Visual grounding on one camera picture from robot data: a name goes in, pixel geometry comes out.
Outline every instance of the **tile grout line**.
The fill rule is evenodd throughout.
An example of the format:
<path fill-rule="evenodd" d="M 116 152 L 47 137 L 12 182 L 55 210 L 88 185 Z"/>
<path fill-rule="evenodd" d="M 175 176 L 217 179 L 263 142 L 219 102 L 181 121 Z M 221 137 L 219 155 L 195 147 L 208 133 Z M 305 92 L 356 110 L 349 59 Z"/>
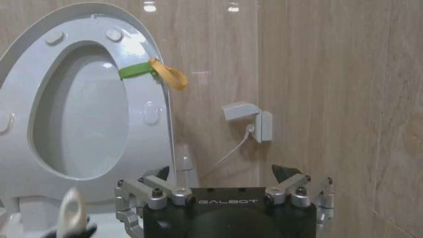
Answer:
<path fill-rule="evenodd" d="M 375 178 L 374 178 L 374 196 L 371 198 L 371 209 L 376 213 L 375 209 L 375 203 L 376 203 L 376 190 L 378 190 L 378 170 L 379 170 L 379 158 L 380 158 L 380 137 L 382 137 L 382 119 L 383 119 L 383 112 L 384 112 L 384 90 L 386 90 L 386 76 L 388 73 L 388 55 L 390 55 L 390 45 L 391 45 L 391 30 L 392 30 L 392 1 L 390 3 L 390 21 L 388 21 L 388 42 L 386 46 L 386 63 L 384 63 L 384 71 L 382 74 L 383 80 L 382 80 L 382 95 L 380 95 L 380 100 L 382 100 L 382 105 L 380 105 L 380 111 L 379 111 L 379 125 L 378 125 L 378 145 L 376 145 L 376 159 L 375 159 Z"/>
<path fill-rule="evenodd" d="M 374 215 L 379 217 L 386 223 L 388 223 L 391 226 L 394 226 L 400 232 L 403 232 L 406 235 L 408 235 L 412 238 L 418 238 L 415 235 L 412 235 L 404 228 L 402 228 L 395 222 L 387 220 L 376 211 L 374 211 Z"/>
<path fill-rule="evenodd" d="M 259 80 L 260 80 L 260 66 L 259 66 L 259 57 L 260 57 L 260 52 L 259 52 L 259 11 L 260 11 L 260 6 L 259 6 L 259 1 L 256 0 L 256 4 L 255 4 L 255 33 L 256 33 L 256 104 L 259 106 L 259 108 L 261 108 L 260 105 L 260 84 L 259 84 Z M 256 178 L 257 178 L 257 186 L 260 186 L 261 184 L 261 180 L 260 180 L 260 170 L 261 170 L 261 160 L 260 160 L 260 145 L 257 147 L 257 154 L 256 154 L 256 163 L 257 163 L 257 168 L 256 168 Z"/>

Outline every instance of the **logo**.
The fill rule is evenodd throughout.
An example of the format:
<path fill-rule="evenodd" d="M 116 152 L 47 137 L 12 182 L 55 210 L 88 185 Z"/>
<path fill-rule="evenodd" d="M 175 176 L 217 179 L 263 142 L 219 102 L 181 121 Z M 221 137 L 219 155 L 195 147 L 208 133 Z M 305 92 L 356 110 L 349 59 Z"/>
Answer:
<path fill-rule="evenodd" d="M 256 204 L 257 199 L 248 200 L 199 200 L 201 205 L 233 205 L 233 204 Z"/>

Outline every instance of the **green strap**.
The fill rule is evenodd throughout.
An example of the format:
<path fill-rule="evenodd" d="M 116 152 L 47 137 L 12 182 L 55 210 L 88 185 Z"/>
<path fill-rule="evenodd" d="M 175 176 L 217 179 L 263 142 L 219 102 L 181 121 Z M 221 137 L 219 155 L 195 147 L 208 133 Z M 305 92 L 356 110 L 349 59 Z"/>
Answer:
<path fill-rule="evenodd" d="M 137 75 L 144 74 L 144 73 L 151 73 L 152 76 L 157 75 L 156 70 L 151 67 L 148 62 L 133 64 L 133 65 L 124 67 L 119 70 L 119 76 L 121 79 L 132 77 L 132 76 L 137 76 Z"/>

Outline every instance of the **toilet bowl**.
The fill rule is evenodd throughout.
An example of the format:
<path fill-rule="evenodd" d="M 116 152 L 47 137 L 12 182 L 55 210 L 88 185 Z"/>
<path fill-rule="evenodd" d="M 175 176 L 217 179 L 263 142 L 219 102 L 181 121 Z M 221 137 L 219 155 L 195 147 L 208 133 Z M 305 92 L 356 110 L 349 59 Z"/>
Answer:
<path fill-rule="evenodd" d="M 161 59 L 133 16 L 103 3 L 60 8 L 20 35 L 0 60 L 0 237 L 40 237 L 76 187 L 97 237 L 125 237 L 115 219 L 120 179 L 169 166 L 169 98 L 149 73 L 119 69 Z"/>

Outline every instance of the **toilet lid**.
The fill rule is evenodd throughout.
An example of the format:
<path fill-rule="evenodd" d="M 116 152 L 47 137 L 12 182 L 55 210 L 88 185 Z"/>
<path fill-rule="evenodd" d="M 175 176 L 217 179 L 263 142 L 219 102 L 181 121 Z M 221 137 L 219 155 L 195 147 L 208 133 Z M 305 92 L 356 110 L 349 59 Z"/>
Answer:
<path fill-rule="evenodd" d="M 117 74 L 149 58 L 161 60 L 147 29 L 103 3 L 56 10 L 16 39 L 0 60 L 3 200 L 61 199 L 75 186 L 104 201 L 119 179 L 164 166 L 175 180 L 165 84 Z"/>

